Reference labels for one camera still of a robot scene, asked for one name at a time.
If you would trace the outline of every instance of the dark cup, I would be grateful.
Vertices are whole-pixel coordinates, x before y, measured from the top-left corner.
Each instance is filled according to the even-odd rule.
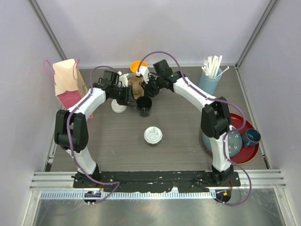
[[[142,117],[147,117],[151,113],[152,102],[149,97],[139,97],[136,100],[137,109]]]
[[[255,146],[259,143],[261,135],[255,129],[247,129],[246,132],[242,134],[241,138],[243,139],[245,147]]]

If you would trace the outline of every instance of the pink bag handle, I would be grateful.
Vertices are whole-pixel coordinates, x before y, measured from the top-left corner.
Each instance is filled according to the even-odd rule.
[[[75,61],[74,65],[73,65],[73,78],[75,79],[75,81],[77,81],[77,79],[74,77],[74,66],[75,68],[77,67],[77,65],[79,65],[79,60]]]
[[[51,66],[50,62],[48,60],[45,60],[44,63],[43,63],[43,68],[44,68],[44,71],[46,72],[46,74],[48,75],[48,77],[53,81],[53,83],[56,85],[55,83],[55,79],[52,78],[52,76],[49,74],[49,72],[47,71],[46,67],[45,67],[45,62],[47,62],[49,64],[49,66],[51,67],[51,69],[53,70],[53,73],[55,74],[55,70],[53,69],[53,67]]]

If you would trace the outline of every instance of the coffee cup lid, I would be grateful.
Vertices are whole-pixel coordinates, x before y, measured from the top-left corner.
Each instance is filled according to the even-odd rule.
[[[113,100],[111,103],[111,107],[113,109],[114,112],[116,113],[122,113],[126,110],[127,106],[123,106],[123,105],[119,105],[117,103],[117,100]]]
[[[162,131],[157,127],[148,127],[144,132],[144,139],[149,144],[158,143],[163,137]]]

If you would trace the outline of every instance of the paper bag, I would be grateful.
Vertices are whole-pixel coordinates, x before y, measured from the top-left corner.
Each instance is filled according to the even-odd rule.
[[[55,95],[65,109],[74,106],[88,92],[77,68],[78,62],[79,60],[75,62],[74,59],[69,59],[53,64]]]

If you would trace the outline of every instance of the white enclosure wall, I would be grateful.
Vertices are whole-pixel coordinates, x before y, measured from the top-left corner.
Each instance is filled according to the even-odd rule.
[[[37,2],[66,56],[92,68],[129,67],[155,50],[174,54],[182,65],[202,64],[214,54],[235,64],[269,0]]]
[[[1,1],[0,31],[0,224],[19,226],[33,173],[46,162],[59,106],[42,64],[60,58],[25,0]]]
[[[241,66],[269,162],[281,169],[301,220],[301,1],[281,0]]]

